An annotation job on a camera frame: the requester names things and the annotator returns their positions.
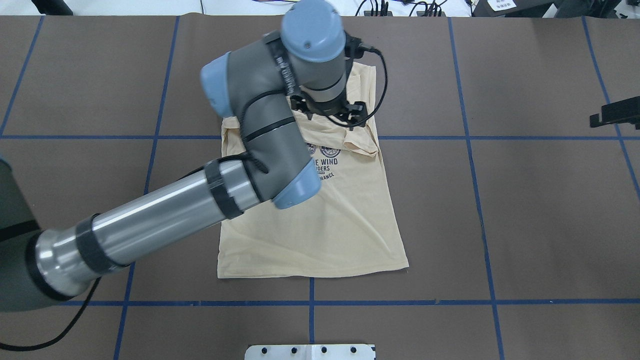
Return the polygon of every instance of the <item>printed logo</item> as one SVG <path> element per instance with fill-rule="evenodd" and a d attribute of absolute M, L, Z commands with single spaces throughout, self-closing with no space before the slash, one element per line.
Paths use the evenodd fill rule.
<path fill-rule="evenodd" d="M 316 153 L 316 146 L 312 143 L 307 143 L 307 148 L 309 149 L 309 155 L 313 155 Z"/>
<path fill-rule="evenodd" d="M 313 152 L 311 152 L 311 154 L 315 153 L 316 149 L 318 148 L 318 146 L 316 145 L 313 145 L 313 146 L 314 146 L 314 150 Z M 340 150 L 332 149 L 331 147 L 326 147 L 326 146 L 320 146 L 319 148 L 320 148 L 321 157 L 314 158 L 314 162 L 316 163 L 316 170 L 318 171 L 320 180 L 327 180 L 335 176 L 333 171 L 338 165 L 337 156 L 340 154 Z"/>
<path fill-rule="evenodd" d="M 335 158 L 340 154 L 340 149 L 332 149 L 331 147 L 320 146 L 320 152 L 327 158 Z"/>

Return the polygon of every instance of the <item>white paper label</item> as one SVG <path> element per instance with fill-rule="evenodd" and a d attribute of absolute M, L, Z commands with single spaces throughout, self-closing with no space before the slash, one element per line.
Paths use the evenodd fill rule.
<path fill-rule="evenodd" d="M 513 0 L 487 0 L 487 2 L 495 12 L 516 7 Z"/>

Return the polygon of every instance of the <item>white metal plate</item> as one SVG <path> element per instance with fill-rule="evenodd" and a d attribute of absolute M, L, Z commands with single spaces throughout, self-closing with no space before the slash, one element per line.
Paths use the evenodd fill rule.
<path fill-rule="evenodd" d="M 244 360 L 375 360 L 375 349 L 367 344 L 254 345 L 246 349 Z"/>

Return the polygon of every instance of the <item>black cable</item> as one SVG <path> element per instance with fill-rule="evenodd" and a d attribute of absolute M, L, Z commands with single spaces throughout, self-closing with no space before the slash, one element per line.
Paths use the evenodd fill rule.
<path fill-rule="evenodd" d="M 387 76 L 387 63 L 385 62 L 385 57 L 382 56 L 382 52 L 378 49 L 376 49 L 375 47 L 372 47 L 371 49 L 367 49 L 365 50 L 369 53 L 374 53 L 376 55 L 378 55 L 380 57 L 380 62 L 382 62 L 382 68 L 384 69 L 385 72 L 385 86 L 382 88 L 382 94 L 380 95 L 380 100 L 378 101 L 378 104 L 376 105 L 376 107 L 373 109 L 373 111 L 368 114 L 364 119 L 356 122 L 355 124 L 341 124 L 335 120 L 333 120 L 329 114 L 327 114 L 324 110 L 322 110 L 320 107 L 315 106 L 315 108 L 317 108 L 318 110 L 320 110 L 320 115 L 326 117 L 330 122 L 333 122 L 335 125 L 338 125 L 340 127 L 356 127 L 356 126 L 361 126 L 362 124 L 365 124 L 367 122 L 367 120 L 371 119 L 371 117 L 378 112 L 378 109 L 380 109 L 380 105 L 382 104 L 382 102 L 385 100 L 385 95 L 387 94 L 387 85 L 388 85 L 388 76 Z M 307 99 L 308 101 L 310 101 L 311 103 L 315 104 L 316 102 L 311 99 L 309 97 L 309 99 Z"/>
<path fill-rule="evenodd" d="M 364 5 L 364 3 L 366 3 L 366 2 L 367 2 L 367 0 L 362 0 L 362 2 L 360 3 L 360 6 L 358 6 L 358 10 L 356 10 L 356 15 L 354 15 L 354 16 L 358 16 L 358 13 L 360 12 L 360 9 L 362 9 L 362 5 Z"/>
<path fill-rule="evenodd" d="M 204 170 L 204 166 L 201 166 L 201 167 L 199 167 L 199 168 L 197 168 L 197 169 L 194 169 L 194 170 L 192 170 L 192 171 L 189 171 L 185 176 L 182 176 L 182 177 L 181 177 L 180 179 L 178 179 L 178 180 L 182 180 L 182 179 L 184 179 L 185 177 L 187 177 L 187 176 L 191 176 L 191 175 L 193 175 L 193 174 L 197 173 L 198 171 L 202 171 L 202 170 Z"/>
<path fill-rule="evenodd" d="M 429 10 L 426 13 L 423 13 L 422 16 L 431 16 L 432 13 L 436 11 L 436 2 L 433 1 L 431 5 L 429 5 Z"/>
<path fill-rule="evenodd" d="M 429 4 L 427 4 L 427 2 L 426 2 L 426 1 L 419 1 L 419 2 L 417 2 L 417 3 L 415 3 L 415 4 L 413 5 L 413 8 L 411 9 L 411 12 L 409 13 L 409 16 L 413 15 L 413 11 L 414 11 L 414 10 L 415 10 L 415 8 L 416 8 L 416 7 L 418 7 L 418 5 L 420 5 L 420 4 L 424 4 L 424 13 L 426 13 L 426 12 L 427 12 L 427 7 L 429 6 Z"/>
<path fill-rule="evenodd" d="M 438 15 L 436 15 L 436 14 L 434 13 L 434 14 L 433 14 L 433 16 L 439 16 L 439 17 L 440 17 L 440 16 L 442 16 L 442 5 L 443 5 L 444 3 L 446 3 L 447 1 L 449 1 L 449 0 L 444 0 L 444 1 L 442 1 L 440 4 L 436 4 L 436 5 L 438 6 L 438 7 L 437 7 L 437 9 L 436 9 L 436 11 L 438 12 Z"/>
<path fill-rule="evenodd" d="M 240 112 L 240 116 L 238 116 L 238 123 L 240 124 L 240 128 L 242 129 L 242 123 L 244 122 L 244 115 L 246 114 L 246 111 L 249 109 L 249 106 L 251 106 L 254 102 L 260 100 L 263 97 L 276 95 L 276 94 L 285 94 L 285 91 L 284 89 L 265 91 L 262 94 L 247 101 L 246 104 L 244 104 L 242 111 Z M 244 135 L 241 135 L 241 138 L 242 138 L 242 143 L 246 143 L 246 138 L 244 137 Z M 247 152 L 247 158 L 253 162 L 253 164 L 255 165 L 255 167 L 258 168 L 258 170 L 260 170 L 265 174 L 269 173 L 269 168 L 267 167 L 267 165 L 265 165 L 262 161 L 260 161 L 260 159 L 253 156 L 253 154 L 249 149 L 247 149 L 246 152 Z"/>
<path fill-rule="evenodd" d="M 17 346 L 17 345 L 7 345 L 4 343 L 0 343 L 0 349 L 7 350 L 7 351 L 19 351 L 19 352 L 34 351 L 34 350 L 40 350 L 41 348 L 50 347 L 51 345 L 62 340 L 62 338 L 64 338 L 65 335 L 67 335 L 67 333 L 71 330 L 71 328 L 76 324 L 78 319 L 80 319 L 80 316 L 82 315 L 82 313 L 84 313 L 84 310 L 89 305 L 89 301 L 91 301 L 91 297 L 93 296 L 95 289 L 98 287 L 98 284 L 100 283 L 100 279 L 101 278 L 99 277 L 93 282 L 93 286 L 91 287 L 91 290 L 89 290 L 89 294 L 87 294 L 86 299 L 84 300 L 84 302 L 82 303 L 82 306 L 80 307 L 80 310 L 78 310 L 78 312 L 76 313 L 74 318 L 71 320 L 69 325 L 67 325 L 67 327 L 64 330 L 62 330 L 60 335 L 56 336 L 52 340 L 49 340 L 45 343 L 31 345 L 31 346 Z"/>

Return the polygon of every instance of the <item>silver metal tube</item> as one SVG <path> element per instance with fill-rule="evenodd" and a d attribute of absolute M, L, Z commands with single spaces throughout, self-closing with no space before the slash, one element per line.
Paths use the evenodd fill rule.
<path fill-rule="evenodd" d="M 242 161 L 224 161 L 220 174 L 241 210 L 260 202 Z M 95 217 L 93 232 L 109 258 L 129 264 L 224 219 L 201 170 Z M 99 276 L 80 256 L 75 227 L 45 231 L 36 256 L 41 274 L 60 293 L 78 295 Z"/>

